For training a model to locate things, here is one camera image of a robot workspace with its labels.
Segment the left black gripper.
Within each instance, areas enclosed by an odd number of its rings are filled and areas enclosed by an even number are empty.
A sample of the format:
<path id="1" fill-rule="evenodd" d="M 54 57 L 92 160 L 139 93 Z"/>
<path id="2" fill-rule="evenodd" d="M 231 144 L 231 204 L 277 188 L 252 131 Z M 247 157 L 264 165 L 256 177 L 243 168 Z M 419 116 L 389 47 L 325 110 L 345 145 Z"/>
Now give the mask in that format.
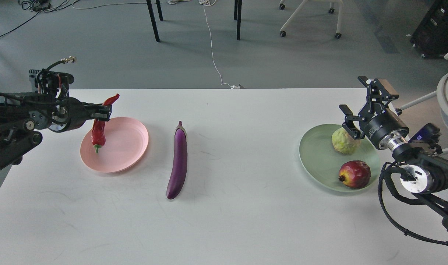
<path id="1" fill-rule="evenodd" d="M 108 122 L 112 105 L 85 103 L 69 98 L 53 112 L 53 131 L 62 133 L 80 128 L 87 120 Z"/>

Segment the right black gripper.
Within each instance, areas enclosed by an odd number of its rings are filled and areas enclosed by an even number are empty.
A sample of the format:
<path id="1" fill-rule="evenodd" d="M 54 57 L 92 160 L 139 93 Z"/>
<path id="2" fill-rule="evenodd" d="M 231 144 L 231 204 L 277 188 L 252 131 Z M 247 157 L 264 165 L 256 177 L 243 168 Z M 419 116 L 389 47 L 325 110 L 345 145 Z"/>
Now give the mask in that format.
<path id="1" fill-rule="evenodd" d="M 367 137 L 376 149 L 387 149 L 386 137 L 391 137 L 391 134 L 406 137 L 410 132 L 388 107 L 392 101 L 399 99 L 399 93 L 386 79 L 358 76 L 358 80 L 367 89 L 366 104 L 358 115 L 354 115 L 347 105 L 339 105 L 345 116 L 342 127 L 355 140 Z M 359 122 L 360 129 L 355 126 L 355 122 Z"/>

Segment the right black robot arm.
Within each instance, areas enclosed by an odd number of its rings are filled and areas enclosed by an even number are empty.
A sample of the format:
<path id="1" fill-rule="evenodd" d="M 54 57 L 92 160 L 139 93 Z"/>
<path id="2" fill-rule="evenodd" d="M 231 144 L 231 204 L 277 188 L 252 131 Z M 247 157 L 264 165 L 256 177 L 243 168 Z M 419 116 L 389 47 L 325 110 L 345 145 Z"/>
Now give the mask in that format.
<path id="1" fill-rule="evenodd" d="M 426 124 L 419 131 L 419 140 L 407 140 L 409 128 L 389 108 L 389 104 L 399 98 L 395 89 L 384 79 L 359 76 L 358 80 L 366 88 L 366 103 L 357 115 L 347 105 L 340 105 L 345 116 L 342 126 L 353 139 L 367 138 L 376 149 L 388 149 L 392 153 L 394 161 L 382 166 L 378 178 L 382 211 L 405 236 L 448 246 L 448 241 L 424 237 L 401 226 L 387 212 L 382 197 L 386 186 L 391 195 L 403 203 L 431 208 L 441 216 L 441 224 L 448 232 L 448 200 L 436 196 L 437 192 L 448 188 L 448 160 L 440 156 L 439 128 Z"/>

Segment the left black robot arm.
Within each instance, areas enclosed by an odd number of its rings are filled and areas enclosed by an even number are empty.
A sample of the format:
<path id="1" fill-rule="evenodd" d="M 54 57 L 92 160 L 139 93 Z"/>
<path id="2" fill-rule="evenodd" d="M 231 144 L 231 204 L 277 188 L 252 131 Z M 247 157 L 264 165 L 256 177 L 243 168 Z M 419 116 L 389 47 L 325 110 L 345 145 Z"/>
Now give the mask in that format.
<path id="1" fill-rule="evenodd" d="M 72 74 L 52 71 L 52 68 L 74 63 L 69 56 L 41 70 L 30 70 L 31 92 L 0 92 L 0 171 L 9 165 L 18 165 L 22 156 L 38 146 L 41 130 L 62 133 L 80 128 L 93 120 L 93 146 L 105 144 L 104 124 L 110 120 L 112 104 L 119 94 L 102 104 L 81 102 L 69 95 Z"/>

